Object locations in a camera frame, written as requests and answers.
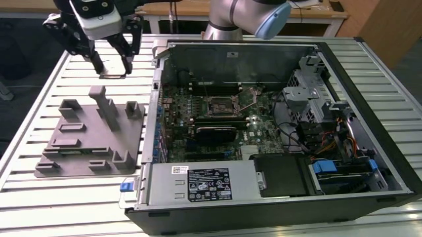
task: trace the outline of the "sticker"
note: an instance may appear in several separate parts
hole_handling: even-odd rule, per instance
[[[173,166],[172,173],[173,174],[188,174],[190,167],[189,166]]]
[[[229,168],[188,169],[188,174],[192,202],[233,199]]]

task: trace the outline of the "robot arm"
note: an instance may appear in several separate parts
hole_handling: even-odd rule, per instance
[[[81,54],[93,62],[98,74],[105,71],[105,64],[95,50],[95,40],[107,40],[120,52],[126,74],[132,74],[144,23],[136,8],[148,3],[177,1],[182,0],[54,0],[61,14],[50,15],[43,26],[73,55]],[[289,15],[286,0],[212,0],[205,39],[242,40],[242,30],[265,40],[272,39]],[[133,43],[126,41],[124,31],[133,35]]]
[[[208,40],[242,40],[242,30],[269,40],[290,16],[286,0],[212,0]]]
[[[132,74],[144,23],[136,8],[172,1],[182,0],[54,0],[61,14],[50,15],[43,26],[73,55],[81,54],[93,62],[98,74],[103,72],[105,64],[95,50],[95,40],[107,40],[120,52],[126,74]],[[133,35],[133,43],[125,39],[124,31]]]

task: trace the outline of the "white sticker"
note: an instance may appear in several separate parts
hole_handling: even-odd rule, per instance
[[[222,191],[221,195],[232,195],[232,191]]]
[[[189,166],[173,166],[172,173],[173,174],[188,174],[190,167]]]

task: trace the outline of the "desk leg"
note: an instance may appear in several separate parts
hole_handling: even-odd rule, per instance
[[[160,34],[160,16],[148,16],[150,21],[152,34]]]
[[[333,19],[332,24],[328,27],[328,30],[325,31],[324,36],[325,37],[336,37],[339,30],[341,29],[341,26],[344,24],[345,19]]]

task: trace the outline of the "aluminum extrusion table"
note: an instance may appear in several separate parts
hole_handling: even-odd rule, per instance
[[[134,73],[126,79],[99,79],[93,64],[82,56],[63,54],[39,98],[0,160],[0,236],[120,236],[146,237],[120,207],[120,184],[140,175],[43,178],[34,176],[54,128],[63,99],[95,104],[89,97],[91,85],[106,85],[115,104],[137,100],[149,110],[154,77],[153,44],[158,39],[194,39],[198,35],[144,35]],[[365,43],[353,38],[280,37],[282,41],[325,41],[339,57],[364,97],[422,178],[422,108],[404,85],[381,63]],[[97,43],[103,60],[121,63],[117,51],[106,42]],[[136,202],[136,193],[125,197]],[[422,202],[383,209],[356,221],[336,224],[260,228],[184,236],[421,236]]]

